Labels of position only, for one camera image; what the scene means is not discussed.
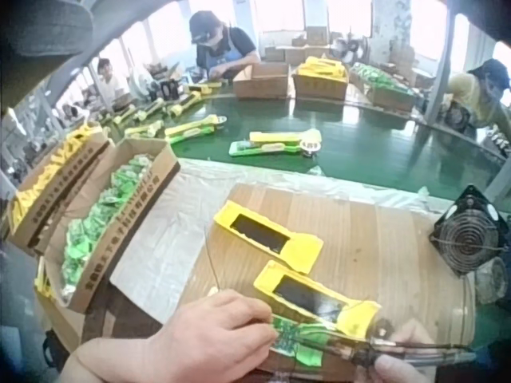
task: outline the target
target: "box of yellow parts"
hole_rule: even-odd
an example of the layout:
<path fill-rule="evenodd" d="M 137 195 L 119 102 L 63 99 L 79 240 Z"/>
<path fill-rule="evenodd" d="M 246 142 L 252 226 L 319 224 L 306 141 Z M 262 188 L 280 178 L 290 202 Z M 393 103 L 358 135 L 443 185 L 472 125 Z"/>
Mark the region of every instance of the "box of yellow parts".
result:
<path fill-rule="evenodd" d="M 348 74 L 340 61 L 309 57 L 293 74 L 296 98 L 346 99 Z"/>
<path fill-rule="evenodd" d="M 53 210 L 111 144 L 101 127 L 71 132 L 29 173 L 9 202 L 8 240 L 29 255 Z"/>

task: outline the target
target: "factory floor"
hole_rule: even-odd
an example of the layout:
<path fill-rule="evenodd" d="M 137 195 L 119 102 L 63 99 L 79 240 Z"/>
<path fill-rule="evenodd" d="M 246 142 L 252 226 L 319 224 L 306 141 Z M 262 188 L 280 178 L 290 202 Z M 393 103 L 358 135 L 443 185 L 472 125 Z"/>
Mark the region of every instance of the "factory floor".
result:
<path fill-rule="evenodd" d="M 0 246 L 0 345 L 6 359 L 27 381 L 51 382 L 58 377 L 42 353 L 45 334 L 35 309 L 34 259 L 9 243 Z"/>

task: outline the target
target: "yellow shirt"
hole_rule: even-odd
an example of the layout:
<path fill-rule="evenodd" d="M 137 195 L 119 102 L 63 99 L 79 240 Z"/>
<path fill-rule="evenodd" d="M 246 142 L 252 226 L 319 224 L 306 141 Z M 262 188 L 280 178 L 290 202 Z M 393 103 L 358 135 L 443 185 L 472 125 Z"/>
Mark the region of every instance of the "yellow shirt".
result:
<path fill-rule="evenodd" d="M 473 112 L 475 128 L 483 128 L 496 124 L 499 130 L 511 140 L 511 124 L 507 111 L 500 102 L 488 102 L 481 94 L 479 79 L 470 73 L 459 73 L 451 76 L 447 85 L 447 93 L 453 95 L 453 100 Z"/>

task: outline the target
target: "green bagged parts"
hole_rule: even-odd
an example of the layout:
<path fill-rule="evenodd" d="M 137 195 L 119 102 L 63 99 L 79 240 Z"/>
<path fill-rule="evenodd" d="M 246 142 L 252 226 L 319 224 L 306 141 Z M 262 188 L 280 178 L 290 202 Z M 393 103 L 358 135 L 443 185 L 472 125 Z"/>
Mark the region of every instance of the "green bagged parts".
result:
<path fill-rule="evenodd" d="M 134 156 L 111 175 L 110 188 L 104 190 L 84 219 L 74 219 L 66 233 L 62 277 L 64 297 L 76 289 L 85 264 L 112 219 L 131 198 L 140 180 L 153 163 L 146 155 Z"/>

